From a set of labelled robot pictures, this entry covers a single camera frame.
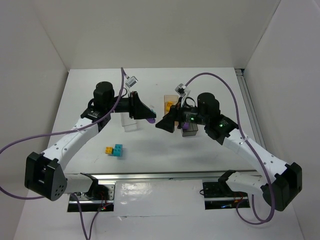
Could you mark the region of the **clear plastic container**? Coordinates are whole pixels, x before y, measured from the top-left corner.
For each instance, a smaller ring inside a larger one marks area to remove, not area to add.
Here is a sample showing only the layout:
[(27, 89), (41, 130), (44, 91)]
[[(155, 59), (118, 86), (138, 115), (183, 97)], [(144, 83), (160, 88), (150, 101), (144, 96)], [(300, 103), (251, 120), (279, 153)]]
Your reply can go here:
[(133, 132), (138, 130), (138, 123), (135, 119), (130, 118), (129, 113), (122, 112), (120, 114), (121, 126), (125, 132)]

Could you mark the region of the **amber plastic container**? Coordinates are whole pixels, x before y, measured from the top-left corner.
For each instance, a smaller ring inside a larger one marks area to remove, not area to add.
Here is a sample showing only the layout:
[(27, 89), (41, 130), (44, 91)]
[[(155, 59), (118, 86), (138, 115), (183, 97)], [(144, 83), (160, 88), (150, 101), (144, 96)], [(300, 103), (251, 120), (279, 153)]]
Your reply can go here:
[(170, 112), (171, 107), (173, 107), (173, 109), (176, 109), (176, 104), (178, 103), (178, 100), (179, 100), (178, 95), (164, 95), (164, 98), (163, 98), (164, 116)]

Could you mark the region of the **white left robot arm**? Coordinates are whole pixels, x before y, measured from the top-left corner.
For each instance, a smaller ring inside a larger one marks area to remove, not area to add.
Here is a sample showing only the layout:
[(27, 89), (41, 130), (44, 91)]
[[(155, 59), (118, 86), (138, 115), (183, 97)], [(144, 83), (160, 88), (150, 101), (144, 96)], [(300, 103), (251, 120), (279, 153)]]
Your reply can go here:
[(63, 194), (82, 193), (93, 199), (105, 192), (106, 187), (92, 175), (65, 174), (64, 170), (74, 155), (108, 124), (112, 113), (128, 113), (134, 120), (156, 118), (156, 113), (140, 100), (137, 91), (130, 92), (128, 97), (115, 96), (110, 82), (99, 82), (93, 91), (93, 99), (71, 132), (43, 152), (29, 154), (24, 186), (51, 201), (58, 200)]

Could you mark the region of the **purple lego brick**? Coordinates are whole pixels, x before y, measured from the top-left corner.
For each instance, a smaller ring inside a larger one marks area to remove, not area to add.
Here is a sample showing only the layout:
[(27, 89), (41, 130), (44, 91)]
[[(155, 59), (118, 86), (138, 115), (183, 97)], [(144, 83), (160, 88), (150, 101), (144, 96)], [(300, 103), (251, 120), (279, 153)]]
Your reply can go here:
[(150, 124), (154, 124), (156, 122), (156, 120), (154, 118), (148, 118), (147, 121), (150, 123)]

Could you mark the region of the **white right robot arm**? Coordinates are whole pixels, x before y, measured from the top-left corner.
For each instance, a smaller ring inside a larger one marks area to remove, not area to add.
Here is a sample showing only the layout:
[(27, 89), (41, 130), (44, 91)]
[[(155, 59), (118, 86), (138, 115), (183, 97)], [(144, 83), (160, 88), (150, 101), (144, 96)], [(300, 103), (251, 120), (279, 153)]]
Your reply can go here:
[(239, 125), (221, 114), (220, 103), (211, 93), (197, 97), (197, 106), (179, 101), (155, 125), (169, 133), (183, 124), (203, 125), (205, 133), (221, 146), (246, 160), (261, 176), (253, 177), (228, 170), (219, 179), (233, 192), (262, 196), (265, 202), (282, 212), (302, 190), (302, 168), (277, 158), (241, 132)]

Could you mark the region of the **purple lego in grey bin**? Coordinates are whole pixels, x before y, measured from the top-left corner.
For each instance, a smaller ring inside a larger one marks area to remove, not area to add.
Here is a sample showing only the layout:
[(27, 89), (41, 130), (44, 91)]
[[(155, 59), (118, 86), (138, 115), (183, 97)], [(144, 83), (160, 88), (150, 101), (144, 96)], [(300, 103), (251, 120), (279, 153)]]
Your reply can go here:
[(189, 123), (188, 123), (188, 122), (185, 122), (185, 123), (183, 124), (183, 126), (182, 126), (182, 129), (183, 129), (183, 130), (188, 130), (188, 128), (189, 128)]

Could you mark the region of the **dark grey plastic container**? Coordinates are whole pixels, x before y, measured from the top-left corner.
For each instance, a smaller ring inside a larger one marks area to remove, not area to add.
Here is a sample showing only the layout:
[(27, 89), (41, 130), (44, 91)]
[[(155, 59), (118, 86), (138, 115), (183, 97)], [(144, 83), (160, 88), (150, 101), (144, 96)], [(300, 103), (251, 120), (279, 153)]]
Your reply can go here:
[(193, 137), (193, 136), (196, 136), (197, 135), (197, 132), (198, 132), (198, 125), (195, 124), (195, 123), (190, 123), (189, 122), (189, 128), (188, 130), (183, 130), (181, 128), (181, 135), (182, 137)]

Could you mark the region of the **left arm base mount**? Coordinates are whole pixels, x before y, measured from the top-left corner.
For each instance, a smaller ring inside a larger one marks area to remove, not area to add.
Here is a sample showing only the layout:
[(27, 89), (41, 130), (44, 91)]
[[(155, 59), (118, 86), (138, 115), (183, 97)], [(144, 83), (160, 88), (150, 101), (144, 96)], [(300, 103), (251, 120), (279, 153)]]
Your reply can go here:
[(93, 213), (101, 208), (102, 212), (114, 211), (116, 184), (108, 182), (107, 184), (99, 185), (99, 189), (93, 195), (89, 196), (83, 192), (76, 192), (75, 196), (70, 196), (67, 206), (68, 213), (78, 213), (79, 208), (77, 200), (80, 203), (82, 212)]

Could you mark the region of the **yellow square lego brick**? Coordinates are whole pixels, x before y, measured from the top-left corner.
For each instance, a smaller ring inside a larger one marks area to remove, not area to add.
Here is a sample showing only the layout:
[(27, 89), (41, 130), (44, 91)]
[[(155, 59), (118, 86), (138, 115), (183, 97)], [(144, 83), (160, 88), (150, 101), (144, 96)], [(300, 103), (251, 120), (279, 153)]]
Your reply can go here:
[(114, 149), (111, 146), (107, 146), (105, 148), (105, 154), (107, 154), (107, 155), (112, 155), (113, 151), (114, 151)]

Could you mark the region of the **teal lego brick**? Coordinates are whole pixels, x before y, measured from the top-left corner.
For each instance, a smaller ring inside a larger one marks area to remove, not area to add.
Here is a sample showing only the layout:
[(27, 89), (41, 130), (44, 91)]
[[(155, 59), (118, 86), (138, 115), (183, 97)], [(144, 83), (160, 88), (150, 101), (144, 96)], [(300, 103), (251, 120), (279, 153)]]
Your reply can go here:
[(122, 144), (115, 144), (111, 155), (113, 157), (121, 158), (123, 156), (123, 145)]

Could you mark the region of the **yellow lego piece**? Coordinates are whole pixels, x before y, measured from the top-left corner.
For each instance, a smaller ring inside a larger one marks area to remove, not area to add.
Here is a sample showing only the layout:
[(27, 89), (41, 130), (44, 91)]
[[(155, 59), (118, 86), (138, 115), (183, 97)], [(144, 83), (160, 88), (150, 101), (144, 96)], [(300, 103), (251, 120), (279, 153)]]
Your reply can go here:
[(166, 101), (164, 103), (164, 112), (168, 113), (170, 111), (170, 108), (172, 105), (174, 105), (175, 103), (173, 101)]

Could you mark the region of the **aluminium front rail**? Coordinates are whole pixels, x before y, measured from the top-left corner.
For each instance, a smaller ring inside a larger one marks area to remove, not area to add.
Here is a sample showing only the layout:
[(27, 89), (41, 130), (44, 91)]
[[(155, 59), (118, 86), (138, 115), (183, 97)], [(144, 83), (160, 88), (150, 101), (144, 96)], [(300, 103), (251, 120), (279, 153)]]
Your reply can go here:
[(192, 171), (192, 172), (160, 172), (160, 173), (90, 173), (89, 175), (101, 181), (156, 181), (156, 180), (188, 180), (215, 179), (225, 171)]

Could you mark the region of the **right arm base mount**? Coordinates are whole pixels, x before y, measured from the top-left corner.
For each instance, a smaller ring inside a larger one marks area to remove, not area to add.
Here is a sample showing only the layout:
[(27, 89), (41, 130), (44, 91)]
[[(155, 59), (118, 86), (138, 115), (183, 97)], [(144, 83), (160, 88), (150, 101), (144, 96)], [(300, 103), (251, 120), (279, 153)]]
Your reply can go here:
[(219, 182), (203, 182), (199, 194), (204, 197), (205, 210), (250, 208), (248, 195), (244, 192), (224, 190)]

